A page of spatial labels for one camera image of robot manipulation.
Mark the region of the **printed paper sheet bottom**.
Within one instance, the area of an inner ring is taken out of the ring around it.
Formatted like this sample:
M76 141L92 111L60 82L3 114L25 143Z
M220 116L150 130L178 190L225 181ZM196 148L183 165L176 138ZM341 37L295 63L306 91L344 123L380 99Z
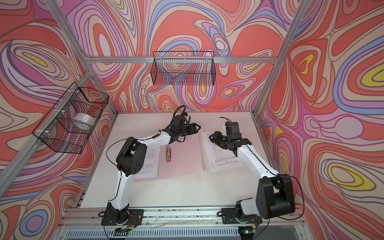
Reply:
M209 139L210 133L203 133L203 143L212 171L242 167L244 163L229 150L223 150Z

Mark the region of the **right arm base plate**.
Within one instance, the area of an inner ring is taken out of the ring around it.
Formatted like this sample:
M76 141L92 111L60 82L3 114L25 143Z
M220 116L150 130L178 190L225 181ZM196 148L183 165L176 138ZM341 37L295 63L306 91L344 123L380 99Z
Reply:
M243 213L240 207L222 208L217 212L217 216L222 218L225 225L228 224L252 224L255 226L260 225L263 220L258 215L247 215Z

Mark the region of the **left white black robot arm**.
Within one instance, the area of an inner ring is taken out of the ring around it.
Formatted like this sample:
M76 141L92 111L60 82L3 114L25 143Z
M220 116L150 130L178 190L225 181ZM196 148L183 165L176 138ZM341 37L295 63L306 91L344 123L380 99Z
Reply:
M121 224L128 218L129 194L136 174L142 169L146 153L178 142L180 137L195 135L201 126L191 123L188 114L174 114L171 122L155 135L137 139L129 137L116 157L119 180L116 195L108 202L104 217L111 217Z

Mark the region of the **printed paper sheet top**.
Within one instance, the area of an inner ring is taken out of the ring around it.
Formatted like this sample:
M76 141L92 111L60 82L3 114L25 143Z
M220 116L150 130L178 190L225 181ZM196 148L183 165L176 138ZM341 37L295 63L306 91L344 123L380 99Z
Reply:
M158 176L161 148L147 151L142 169L135 175L135 179L151 179Z

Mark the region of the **pink folder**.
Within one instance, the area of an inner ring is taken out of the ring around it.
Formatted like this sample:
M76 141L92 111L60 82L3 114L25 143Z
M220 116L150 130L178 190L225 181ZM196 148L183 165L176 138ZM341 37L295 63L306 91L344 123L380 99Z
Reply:
M164 180L203 172L203 161L198 135L187 136L183 143L168 145L172 149L172 161L166 162L166 147L160 151L158 176L151 179L135 179L136 182Z

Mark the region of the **printed paper sheet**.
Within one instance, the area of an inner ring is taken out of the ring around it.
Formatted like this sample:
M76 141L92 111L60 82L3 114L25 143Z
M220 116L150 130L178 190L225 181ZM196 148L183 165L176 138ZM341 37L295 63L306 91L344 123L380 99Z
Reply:
M135 175L135 179L151 179L158 176L161 148L147 151L142 169Z
M244 163L229 150L223 150L209 139L210 133L203 133L203 143L212 171L242 167Z

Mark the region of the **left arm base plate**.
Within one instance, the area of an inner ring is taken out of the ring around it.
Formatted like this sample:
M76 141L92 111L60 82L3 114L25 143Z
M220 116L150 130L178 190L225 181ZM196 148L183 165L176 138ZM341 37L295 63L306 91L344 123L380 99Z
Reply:
M98 216L102 218L102 226L139 226L142 223L143 213L144 211L139 209L118 211L110 208L98 213Z

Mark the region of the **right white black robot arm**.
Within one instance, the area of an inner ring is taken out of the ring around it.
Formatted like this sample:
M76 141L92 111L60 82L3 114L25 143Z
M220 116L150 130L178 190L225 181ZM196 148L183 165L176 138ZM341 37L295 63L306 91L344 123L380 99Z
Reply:
M268 220L296 211L291 177L273 169L248 139L232 140L219 131L210 135L209 139L221 149L232 151L258 180L256 197L237 203L243 215L258 215Z

